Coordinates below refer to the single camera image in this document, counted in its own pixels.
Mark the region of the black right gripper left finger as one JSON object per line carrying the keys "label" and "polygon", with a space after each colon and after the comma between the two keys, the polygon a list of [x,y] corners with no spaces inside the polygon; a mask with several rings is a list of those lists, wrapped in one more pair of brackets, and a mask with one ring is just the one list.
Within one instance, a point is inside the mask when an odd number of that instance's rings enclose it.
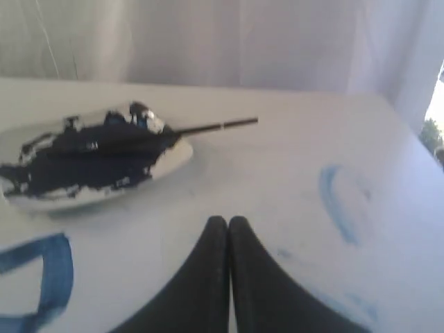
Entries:
{"label": "black right gripper left finger", "polygon": [[192,251],[165,286],[113,332],[227,332],[228,224],[208,218]]}

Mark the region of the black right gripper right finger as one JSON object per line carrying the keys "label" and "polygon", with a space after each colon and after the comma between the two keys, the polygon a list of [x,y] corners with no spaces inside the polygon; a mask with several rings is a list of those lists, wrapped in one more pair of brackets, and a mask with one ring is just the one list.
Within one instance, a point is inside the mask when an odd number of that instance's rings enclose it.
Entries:
{"label": "black right gripper right finger", "polygon": [[238,332],[367,332],[310,294],[271,257],[248,219],[228,227]]}

